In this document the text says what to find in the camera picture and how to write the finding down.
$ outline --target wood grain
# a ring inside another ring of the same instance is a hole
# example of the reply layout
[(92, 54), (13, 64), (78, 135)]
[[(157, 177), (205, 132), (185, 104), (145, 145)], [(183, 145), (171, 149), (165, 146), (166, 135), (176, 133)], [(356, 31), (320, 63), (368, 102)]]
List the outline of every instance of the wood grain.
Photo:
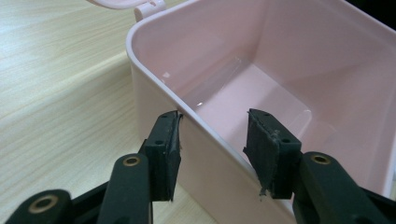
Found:
[[(174, 6), (182, 1), (166, 1)], [(124, 43), (132, 9), (82, 0), (2, 1), (0, 223), (45, 189), (76, 197), (136, 152), (134, 95)], [(154, 204), (155, 223), (216, 223), (180, 186)]]

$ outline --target pink plastic container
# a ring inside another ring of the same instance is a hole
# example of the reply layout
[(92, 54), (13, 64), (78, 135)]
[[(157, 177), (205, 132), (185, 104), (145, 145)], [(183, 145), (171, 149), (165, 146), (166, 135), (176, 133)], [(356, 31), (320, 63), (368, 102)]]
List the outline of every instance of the pink plastic container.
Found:
[(250, 108), (389, 196), (395, 167), (396, 33), (344, 1), (201, 0), (129, 32), (142, 138), (179, 110), (179, 183), (220, 223), (294, 223), (260, 198), (242, 149)]

